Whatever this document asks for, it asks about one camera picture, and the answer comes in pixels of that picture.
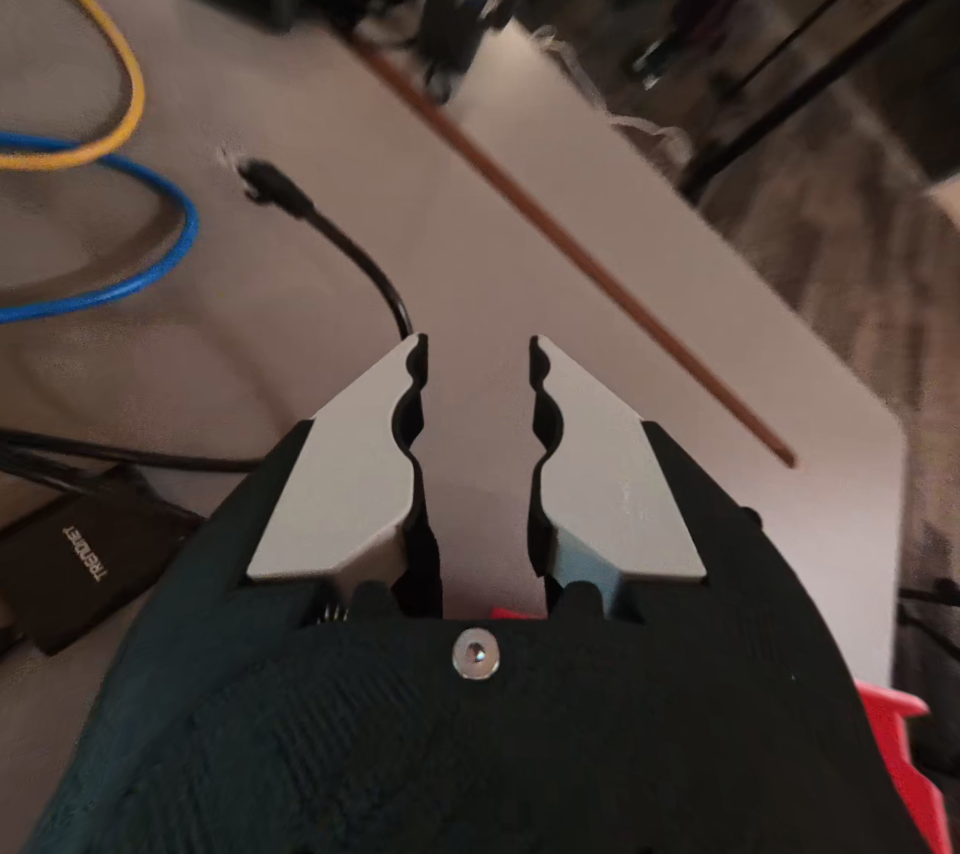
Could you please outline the black ethernet adapter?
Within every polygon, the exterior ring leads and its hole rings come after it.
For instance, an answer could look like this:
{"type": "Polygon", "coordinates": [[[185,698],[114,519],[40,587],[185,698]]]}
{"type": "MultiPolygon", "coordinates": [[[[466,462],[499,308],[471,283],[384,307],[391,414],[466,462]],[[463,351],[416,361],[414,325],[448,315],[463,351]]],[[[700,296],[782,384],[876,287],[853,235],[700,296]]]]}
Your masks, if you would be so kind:
{"type": "Polygon", "coordinates": [[[205,522],[132,468],[99,480],[102,497],[64,493],[2,526],[3,654],[71,646],[151,588],[205,522]]]}

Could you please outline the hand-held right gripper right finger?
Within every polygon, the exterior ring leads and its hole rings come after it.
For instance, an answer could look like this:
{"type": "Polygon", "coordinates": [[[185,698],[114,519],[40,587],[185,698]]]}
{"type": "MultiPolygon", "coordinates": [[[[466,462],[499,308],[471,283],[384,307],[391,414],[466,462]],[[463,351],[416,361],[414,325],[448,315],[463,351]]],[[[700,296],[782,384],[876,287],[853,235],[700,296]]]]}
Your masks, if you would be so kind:
{"type": "Polygon", "coordinates": [[[527,550],[552,611],[593,585],[612,617],[629,584],[702,585],[707,570],[645,422],[556,343],[529,346],[534,465],[527,550]]]}

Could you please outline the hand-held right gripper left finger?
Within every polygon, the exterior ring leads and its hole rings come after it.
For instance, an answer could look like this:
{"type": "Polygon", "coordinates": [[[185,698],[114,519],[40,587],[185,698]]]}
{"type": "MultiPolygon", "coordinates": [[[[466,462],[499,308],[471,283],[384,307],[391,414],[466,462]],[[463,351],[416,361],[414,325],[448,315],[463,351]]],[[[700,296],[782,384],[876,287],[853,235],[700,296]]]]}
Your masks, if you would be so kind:
{"type": "Polygon", "coordinates": [[[412,451],[427,379],[428,338],[414,333],[310,419],[247,564],[251,581],[318,581],[343,607],[377,581],[408,616],[443,616],[439,545],[412,451]]]}

